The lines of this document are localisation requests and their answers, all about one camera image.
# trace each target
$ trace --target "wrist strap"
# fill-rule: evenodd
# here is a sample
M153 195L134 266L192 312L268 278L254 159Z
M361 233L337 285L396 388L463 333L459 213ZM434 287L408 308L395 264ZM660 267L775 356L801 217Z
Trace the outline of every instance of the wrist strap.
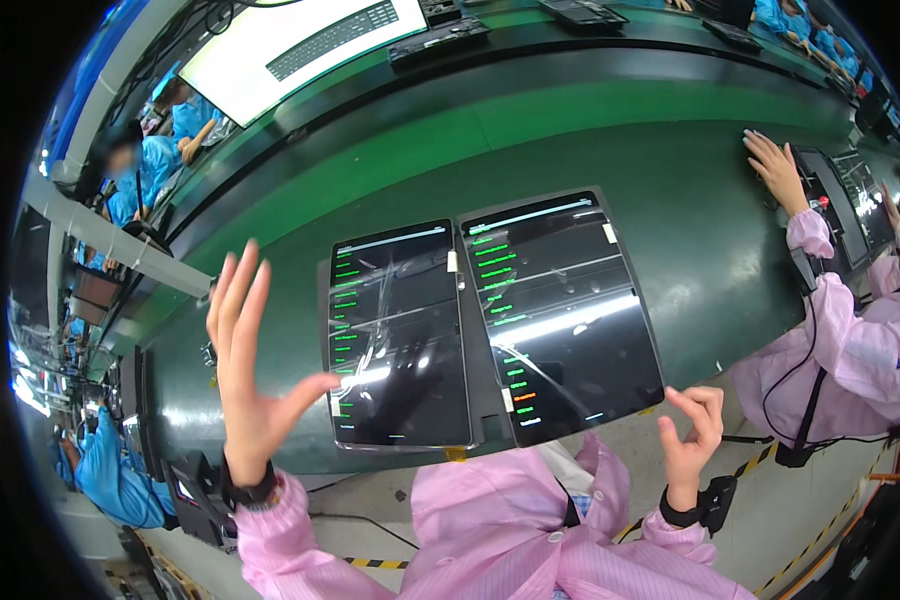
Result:
M663 495L660 496L660 515L663 516L663 521L670 523L673 527L689 527L694 523L699 523L700 518L702 516L702 510L700 509L700 492L696 493L696 506L690 510L686 510L684 512L679 512L674 510L673 507L670 506L670 503L667 502L667 490L670 489L670 486L665 486L663 488Z
M727 513L731 510L733 494L737 490L737 479L733 475L723 475L710 480L706 491L696 493L696 507L685 512L677 512L667 502L667 490L663 488L660 497L660 515L663 521L673 527L690 527L699 523L710 532L710 539L724 527Z
M237 487L230 479L230 466L227 464L227 454L223 454L220 462L220 486L222 487L223 501L230 510L236 512L237 505L252 511L267 510L275 503L274 490L276 488L276 474L274 462L266 461L266 473L264 479L256 486Z

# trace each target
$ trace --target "floor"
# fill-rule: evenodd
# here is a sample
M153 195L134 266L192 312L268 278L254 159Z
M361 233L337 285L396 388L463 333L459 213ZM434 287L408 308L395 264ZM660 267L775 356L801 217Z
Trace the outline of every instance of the floor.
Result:
M724 372L706 382L725 390L723 421L725 433L754 435L744 421L730 377ZM689 421L662 404L652 414L635 414L601 426L603 439L623 460L630 472L630 519L636 522L660 501L665 485L660 467L663 454L658 440L656 417L670 415L684 433ZM564 446L576 453L583 436L565 438ZM701 480L733 474L765 446L724 443L708 463ZM751 592L766 586L787 567L804 548L814 544L801 560L759 593L773 598L793 575L812 561L856 512L861 502L857 494L861 478L878 461L877 473L892 469L893 452L881 453L879 443L842 442L816 454L804 468L788 469L773 459L759 462L744 474L723 526L713 538L718 556L714 569L740 583ZM361 474L311 493L311 513L324 512L360 515L380 522L395 533L416 542L411 525L409 494L413 468ZM841 510L854 498L849 510ZM783 511L781 507L800 506L803 510ZM834 517L840 515L828 527ZM318 518L313 523L320 546L339 557L408 561L414 548L377 529L372 524L352 519ZM815 542L825 528L826 533ZM257 597L240 576L240 559L228 556L180 530L155 530L147 538L159 547L180 570L221 599ZM403 571L358 567L387 588L398 591Z

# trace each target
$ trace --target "hand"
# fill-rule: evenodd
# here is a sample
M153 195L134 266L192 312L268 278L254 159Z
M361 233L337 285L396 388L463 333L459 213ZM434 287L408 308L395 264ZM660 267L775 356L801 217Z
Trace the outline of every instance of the hand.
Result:
M684 513L697 506L700 473L720 446L724 435L724 391L719 388L687 388L683 393L667 387L667 400L693 421L687 437L677 437L672 418L656 420L663 447L663 468L667 474L667 502L673 510Z
M681 11L686 11L687 13L693 12L693 8L690 7L687 0L667 0L667 4L672 5L674 8Z
M744 146L753 153L746 161L763 178L769 193L787 211L787 216L810 209L790 143L784 144L780 151L773 140L759 131L744 129L744 135Z
M189 144L183 147L183 150L180 150L180 154L183 156L183 164L190 164L194 161L194 156L197 154L197 150L201 149L201 145L197 142L191 140Z
M890 187L887 186L887 181L881 181L880 188L883 191L883 201L881 202L883 210L887 211L889 224L896 230L897 226L900 224L900 210L898 210L897 205L894 204L894 197L890 194Z
M303 412L326 392L340 386L340 378L324 372L310 375L283 397L266 397L257 392L253 381L257 333L271 281L270 263L264 260L251 285L258 254L257 243L250 240L239 265L232 253L227 255L216 289L211 290L207 313L207 333L216 350L216 381L226 429L223 454L230 479L237 487L263 481L267 462L297 426Z

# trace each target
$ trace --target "white screen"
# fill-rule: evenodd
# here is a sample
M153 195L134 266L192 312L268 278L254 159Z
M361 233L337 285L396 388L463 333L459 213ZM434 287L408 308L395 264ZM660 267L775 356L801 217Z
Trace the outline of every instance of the white screen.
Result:
M246 127L324 73L427 28L418 0L388 0L397 20L368 30L324 54L322 48L311 45L315 57L282 80L268 69L268 64L300 42L382 1L386 0L300 0L274 8L249 7L234 17L224 33L211 37L183 67L180 76L224 114Z

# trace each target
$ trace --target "green workbench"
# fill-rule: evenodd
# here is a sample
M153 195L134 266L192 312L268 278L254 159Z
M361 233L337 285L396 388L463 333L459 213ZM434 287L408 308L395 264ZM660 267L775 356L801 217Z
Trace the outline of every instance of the green workbench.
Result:
M279 395L323 366L317 264L335 242L600 186L645 295L666 382L684 387L804 318L780 215L764 206L766 191L746 162L744 127L831 154L848 149L845 117L773 93L696 80L555 83L450 107L361 139L264 197L248 198L237 218L183 260L215 274L227 251L239 253L251 236L261 241L273 285L257 385ZM231 150L221 149L202 168ZM871 168L879 162L883 171L892 169L893 160L877 151L864 158ZM200 353L205 311L161 287L137 315L118 323L125 341L152 355L155 433L164 458L202 450L219 459L219 394ZM497 439L474 453L506 447ZM340 452L321 400L274 462L296 474L333 474L441 460L441 452Z

